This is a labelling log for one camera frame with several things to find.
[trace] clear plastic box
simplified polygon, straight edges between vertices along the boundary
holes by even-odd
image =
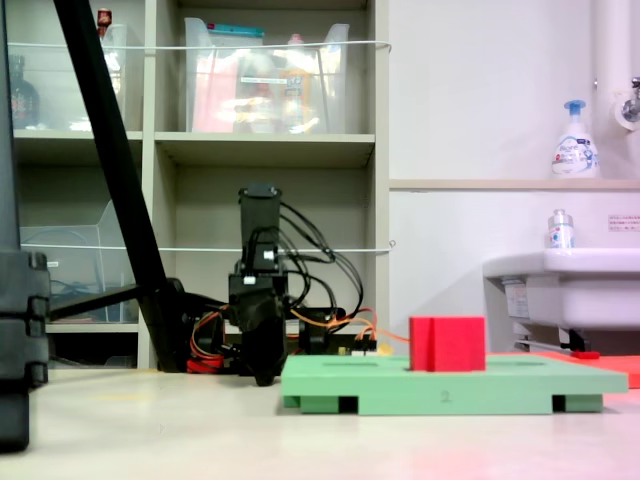
[[[347,46],[216,50],[205,23],[185,19],[190,132],[347,133]],[[349,25],[325,43],[345,42]]]
[[[47,256],[54,306],[74,297],[82,298],[133,283],[131,265],[123,249],[124,240],[112,202],[108,203],[96,225],[21,227],[20,238],[23,250],[34,250]],[[137,312],[137,302],[129,301],[58,322],[135,323],[138,321]]]
[[[122,47],[137,42],[127,25],[111,25],[103,49],[111,82],[127,130],[142,128],[143,50]],[[24,105],[12,95],[14,128],[91,131],[84,101],[68,50],[60,47],[9,45],[12,93],[16,86],[35,90],[37,113],[24,114]],[[17,59],[21,58],[21,67]],[[23,82],[19,69],[23,69]]]

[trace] white floor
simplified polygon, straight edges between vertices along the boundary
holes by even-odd
[[[2,480],[640,479],[640,391],[603,414],[283,413],[278,386],[146,371],[55,371]]]

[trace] red cube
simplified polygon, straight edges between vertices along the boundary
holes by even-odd
[[[483,317],[411,317],[411,370],[471,372],[486,369]]]

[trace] tripod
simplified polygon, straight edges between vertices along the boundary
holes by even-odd
[[[45,256],[20,251],[6,11],[0,0],[0,452],[29,444],[29,392],[47,383],[47,321],[137,299],[159,369],[184,372],[192,328],[187,311],[204,301],[165,275],[89,1],[54,3],[136,283],[52,309]]]

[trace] green board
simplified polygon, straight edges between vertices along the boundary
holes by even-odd
[[[487,370],[409,370],[408,357],[293,356],[282,372],[285,408],[360,415],[600,412],[627,376],[535,355],[487,357]]]

